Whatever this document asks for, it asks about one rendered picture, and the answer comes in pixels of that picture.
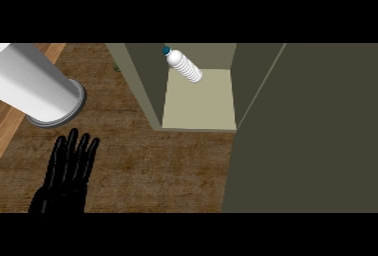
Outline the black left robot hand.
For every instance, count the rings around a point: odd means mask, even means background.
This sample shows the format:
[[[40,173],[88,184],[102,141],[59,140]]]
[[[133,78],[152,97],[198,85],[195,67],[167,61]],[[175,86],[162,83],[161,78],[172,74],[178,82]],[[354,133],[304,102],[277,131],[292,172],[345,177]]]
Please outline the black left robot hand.
[[[90,134],[78,136],[72,128],[66,136],[56,139],[44,176],[28,212],[47,214],[82,214],[88,179],[93,170],[100,139]]]

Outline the olive open cabinet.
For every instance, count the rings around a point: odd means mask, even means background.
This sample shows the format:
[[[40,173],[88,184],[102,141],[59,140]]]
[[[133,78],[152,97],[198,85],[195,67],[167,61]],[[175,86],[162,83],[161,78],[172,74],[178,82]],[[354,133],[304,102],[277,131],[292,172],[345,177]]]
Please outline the olive open cabinet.
[[[202,71],[192,83],[169,67],[162,43],[109,43],[128,88],[156,131],[240,127],[285,49],[282,43],[171,43]]]

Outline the dark olive cabinet door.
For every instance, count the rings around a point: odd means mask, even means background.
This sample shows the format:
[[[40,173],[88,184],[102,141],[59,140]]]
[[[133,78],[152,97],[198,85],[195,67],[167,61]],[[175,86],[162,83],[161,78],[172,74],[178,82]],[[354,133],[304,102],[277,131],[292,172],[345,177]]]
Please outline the dark olive cabinet door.
[[[378,44],[289,44],[234,134],[226,212],[378,212]]]

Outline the white cylinder with grey rim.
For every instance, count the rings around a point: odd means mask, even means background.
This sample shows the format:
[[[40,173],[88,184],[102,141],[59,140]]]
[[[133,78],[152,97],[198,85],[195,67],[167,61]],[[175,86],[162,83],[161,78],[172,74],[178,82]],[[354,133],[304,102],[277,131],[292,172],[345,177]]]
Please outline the white cylinder with grey rim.
[[[31,43],[0,43],[0,100],[41,128],[65,125],[85,104],[85,88]]]

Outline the white bottle with teal cap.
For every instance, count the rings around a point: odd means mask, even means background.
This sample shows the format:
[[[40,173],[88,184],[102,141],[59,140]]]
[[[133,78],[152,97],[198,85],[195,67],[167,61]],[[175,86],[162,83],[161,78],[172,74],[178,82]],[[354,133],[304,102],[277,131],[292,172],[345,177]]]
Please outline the white bottle with teal cap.
[[[171,68],[192,83],[198,83],[202,79],[202,71],[192,63],[186,55],[178,50],[174,50],[169,46],[162,47],[162,54]]]

